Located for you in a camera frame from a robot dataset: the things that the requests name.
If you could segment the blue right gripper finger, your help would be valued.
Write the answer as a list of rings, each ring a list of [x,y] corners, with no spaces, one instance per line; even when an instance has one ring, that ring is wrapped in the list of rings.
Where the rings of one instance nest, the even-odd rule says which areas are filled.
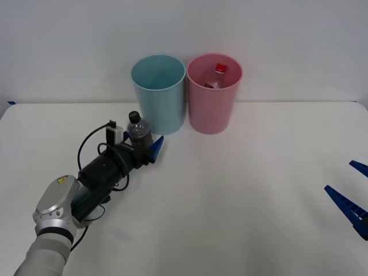
[[[327,185],[324,190],[347,217],[361,238],[367,240],[367,211]]]
[[[360,173],[362,173],[364,176],[368,177],[368,166],[362,163],[359,163],[357,161],[352,160],[349,165],[356,170],[358,170]]]

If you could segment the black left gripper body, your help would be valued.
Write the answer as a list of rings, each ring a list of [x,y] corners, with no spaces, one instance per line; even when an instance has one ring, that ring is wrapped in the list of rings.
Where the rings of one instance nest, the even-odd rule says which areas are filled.
[[[151,163],[150,151],[141,146],[132,146],[127,143],[115,144],[114,148],[123,158],[128,170],[139,169]]]

